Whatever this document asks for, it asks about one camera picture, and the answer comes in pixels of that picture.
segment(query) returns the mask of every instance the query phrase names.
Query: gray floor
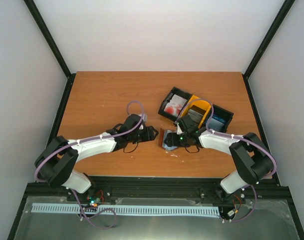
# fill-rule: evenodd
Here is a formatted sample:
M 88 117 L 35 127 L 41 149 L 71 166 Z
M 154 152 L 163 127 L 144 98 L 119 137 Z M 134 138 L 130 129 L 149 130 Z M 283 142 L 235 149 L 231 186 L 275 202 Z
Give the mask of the gray floor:
M 99 230 L 77 214 L 30 213 L 31 203 L 55 203 L 58 198 L 30 198 L 25 206 L 16 240 L 298 240 L 294 222 L 283 201 L 261 201 L 246 220 L 222 223 L 216 218 L 176 216 L 119 216 L 115 227 Z M 239 216 L 246 214 L 242 207 Z M 112 223 L 113 216 L 93 220 L 102 226 Z

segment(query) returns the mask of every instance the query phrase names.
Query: black metal frame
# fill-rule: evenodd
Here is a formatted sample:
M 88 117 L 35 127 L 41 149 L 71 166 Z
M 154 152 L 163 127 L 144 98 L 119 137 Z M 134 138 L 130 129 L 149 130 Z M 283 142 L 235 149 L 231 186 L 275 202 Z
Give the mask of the black metal frame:
M 69 71 L 60 51 L 58 50 L 54 39 L 52 38 L 40 12 L 38 11 L 33 0 L 24 0 L 26 6 L 30 10 L 35 22 L 39 26 L 44 38 L 49 44 L 53 54 L 55 55 L 58 63 L 60 64 L 63 72 L 67 77 L 67 83 L 64 89 L 64 93 L 57 110 L 57 114 L 54 120 L 54 124 L 48 139 L 48 143 L 57 135 L 65 107 L 71 92 L 73 82 L 75 79 L 75 73 L 71 74 Z M 249 78 L 255 69 L 257 63 L 271 42 L 273 36 L 275 35 L 277 29 L 280 27 L 285 16 L 291 9 L 295 0 L 285 0 L 281 9 L 279 10 L 277 16 L 275 17 L 270 29 L 265 35 L 260 47 L 255 53 L 251 63 L 249 64 L 247 70 L 243 74 L 244 84 L 251 102 L 251 106 L 254 112 L 256 123 L 259 129 L 259 133 L 263 143 L 268 147 L 268 142 L 264 133 L 264 129 L 255 105 L 253 94 L 249 85 Z M 211 189 L 213 186 L 218 184 L 221 179 L 219 178 L 149 178 L 149 177 L 91 177 L 98 186 L 103 188 L 111 189 L 110 201 L 113 202 L 116 198 L 123 197 L 135 197 L 135 198 L 184 198 L 193 199 L 196 201 L 204 202 L 202 200 L 200 192 L 204 189 Z M 257 194 L 261 196 L 261 199 L 278 199 L 286 200 L 289 204 L 292 217 L 294 219 L 296 229 L 298 231 L 299 237 L 304 240 L 304 230 L 302 228 L 300 219 L 298 217 L 290 190 L 288 187 L 280 186 L 280 182 L 277 174 L 274 175 L 273 179 L 265 179 L 260 182 L 259 185 L 255 186 Z M 244 191 L 246 198 L 253 199 L 254 194 L 251 189 L 246 189 Z M 68 196 L 67 190 L 63 187 L 50 188 L 45 183 L 29 183 L 24 192 L 21 204 L 17 211 L 16 218 L 13 222 L 12 229 L 9 233 L 8 239 L 14 239 L 15 232 L 22 215 L 24 205 L 26 203 L 26 198 L 28 196 Z M 213 205 L 218 207 L 230 207 L 230 204 L 219 203 L 216 201 L 211 202 Z

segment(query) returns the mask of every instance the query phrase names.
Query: wooden table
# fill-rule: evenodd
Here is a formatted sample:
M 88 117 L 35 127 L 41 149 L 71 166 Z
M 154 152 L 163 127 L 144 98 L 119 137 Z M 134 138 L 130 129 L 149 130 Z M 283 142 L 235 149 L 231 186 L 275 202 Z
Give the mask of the wooden table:
M 131 100 L 143 103 L 147 126 L 175 129 L 173 122 L 157 114 L 172 87 L 178 87 L 234 113 L 228 133 L 258 134 L 252 107 L 240 72 L 78 72 L 59 129 L 66 139 L 98 135 L 123 123 Z M 133 104 L 130 111 L 140 113 Z M 75 169 L 97 176 L 155 176 L 223 178 L 235 170 L 224 153 L 184 148 L 166 152 L 155 141 L 141 143 L 133 153 L 116 151 L 78 162 Z M 127 151 L 134 148 L 129 144 Z

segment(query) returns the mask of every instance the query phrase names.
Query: white wall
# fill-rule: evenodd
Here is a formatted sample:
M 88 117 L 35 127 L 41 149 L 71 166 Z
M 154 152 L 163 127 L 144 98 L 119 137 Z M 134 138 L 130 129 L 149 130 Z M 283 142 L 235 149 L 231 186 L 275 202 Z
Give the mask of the white wall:
M 245 71 L 284 0 L 36 0 L 71 71 Z
M 0 1 L 0 240 L 33 181 L 65 81 L 24 2 Z
M 282 185 L 304 228 L 304 0 L 288 16 L 250 77 Z

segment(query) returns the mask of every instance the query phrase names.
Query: white perforated rail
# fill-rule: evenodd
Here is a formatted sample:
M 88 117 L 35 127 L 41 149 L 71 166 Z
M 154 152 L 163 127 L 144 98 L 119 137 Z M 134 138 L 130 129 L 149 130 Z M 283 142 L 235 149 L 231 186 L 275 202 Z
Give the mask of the white perforated rail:
M 216 206 L 129 206 L 129 205 L 100 205 L 98 209 L 86 210 L 88 214 L 95 214 L 105 208 L 113 209 L 120 216 L 198 216 L 218 218 L 219 210 Z M 32 213 L 78 214 L 77 204 L 33 203 Z M 111 211 L 102 212 L 112 215 Z

